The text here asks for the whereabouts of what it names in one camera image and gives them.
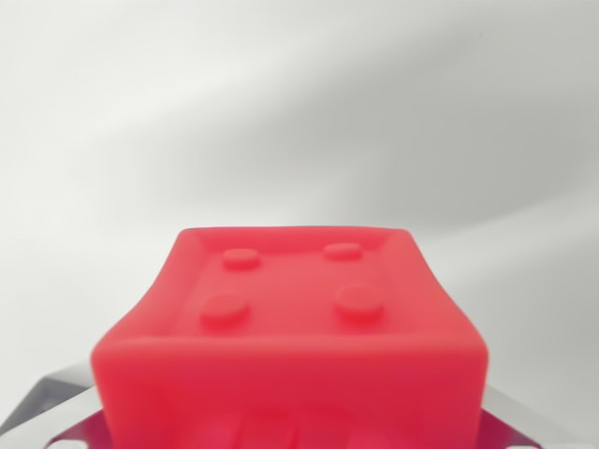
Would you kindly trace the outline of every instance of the red silicone mold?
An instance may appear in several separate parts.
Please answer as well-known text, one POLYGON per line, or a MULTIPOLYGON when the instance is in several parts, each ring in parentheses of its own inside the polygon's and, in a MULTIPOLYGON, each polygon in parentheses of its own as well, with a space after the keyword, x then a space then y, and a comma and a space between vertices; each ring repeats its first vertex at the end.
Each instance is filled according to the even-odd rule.
POLYGON ((487 350, 406 231, 205 228, 93 366, 117 449, 474 449, 487 350))

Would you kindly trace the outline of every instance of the gray background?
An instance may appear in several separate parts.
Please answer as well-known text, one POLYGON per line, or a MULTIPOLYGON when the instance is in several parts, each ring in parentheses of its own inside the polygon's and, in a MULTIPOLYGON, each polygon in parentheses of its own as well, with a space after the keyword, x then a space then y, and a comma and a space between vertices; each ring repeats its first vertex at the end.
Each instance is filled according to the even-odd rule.
POLYGON ((599 3, 0 1, 0 419, 203 225, 410 229, 599 443, 599 3))

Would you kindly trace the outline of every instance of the red brick-shaped object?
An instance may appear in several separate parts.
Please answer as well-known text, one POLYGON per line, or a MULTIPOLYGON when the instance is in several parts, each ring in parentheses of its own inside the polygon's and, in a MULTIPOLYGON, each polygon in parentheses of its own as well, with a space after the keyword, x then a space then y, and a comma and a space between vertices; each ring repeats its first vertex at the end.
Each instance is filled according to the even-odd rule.
POLYGON ((116 449, 474 449, 487 367, 409 233, 181 233, 95 347, 116 449))

